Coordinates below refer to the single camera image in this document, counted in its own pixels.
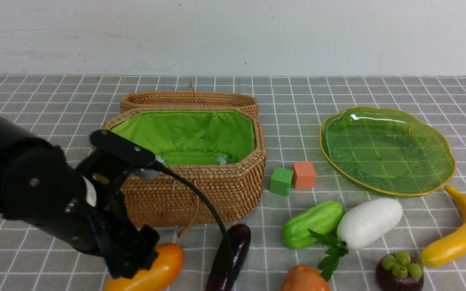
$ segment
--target screw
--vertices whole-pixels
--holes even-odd
[[[31,178],[30,179],[30,186],[36,187],[37,185],[39,185],[39,179],[36,178],[36,177]]]

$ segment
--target eggplant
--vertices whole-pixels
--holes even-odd
[[[231,277],[233,282],[228,282],[231,272],[231,256],[226,241],[222,239],[211,266],[205,291],[231,291],[246,261],[251,244],[251,229],[245,224],[235,224],[227,231],[227,235],[233,249],[233,276]]]
[[[422,265],[408,252],[389,254],[375,267],[375,278],[382,291],[421,291],[424,277]]]

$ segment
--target green cube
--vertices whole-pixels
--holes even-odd
[[[274,171],[271,175],[269,191],[271,193],[288,196],[293,175],[294,171],[292,170],[279,167],[274,168]]]

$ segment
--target green fabric lining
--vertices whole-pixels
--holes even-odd
[[[112,132],[146,148],[165,164],[240,162],[256,147],[253,121],[235,111],[144,111]]]

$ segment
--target toy vegetable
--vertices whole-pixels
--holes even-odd
[[[402,205],[395,199],[378,198],[355,206],[341,219],[337,236],[349,249],[371,245],[402,219]]]
[[[287,221],[282,231],[283,243],[289,248],[300,250],[316,243],[308,231],[329,234],[343,217],[343,205],[338,201],[325,201],[300,213]]]
[[[421,291],[424,271],[407,252],[383,257],[375,268],[375,278],[382,291]]]
[[[298,265],[287,272],[280,291],[330,291],[330,287],[316,269]]]
[[[244,265],[251,244],[251,229],[245,224],[235,224],[227,232],[233,249],[233,282],[228,282],[231,258],[224,239],[220,243],[206,282],[205,291],[230,291]]]
[[[445,265],[466,254],[466,194],[461,194],[451,186],[445,186],[444,190],[454,199],[463,224],[452,234],[431,243],[420,252],[418,260],[429,267]]]
[[[141,270],[134,278],[110,278],[104,291],[161,291],[170,286],[183,268],[183,250],[174,243],[158,245],[159,256],[150,270]]]
[[[390,198],[379,198],[355,206],[342,217],[337,226],[337,236],[325,236],[309,230],[319,243],[328,247],[324,258],[318,265],[321,276],[330,280],[337,268],[339,259],[348,249],[358,250],[374,243],[392,230],[402,219],[402,206]]]

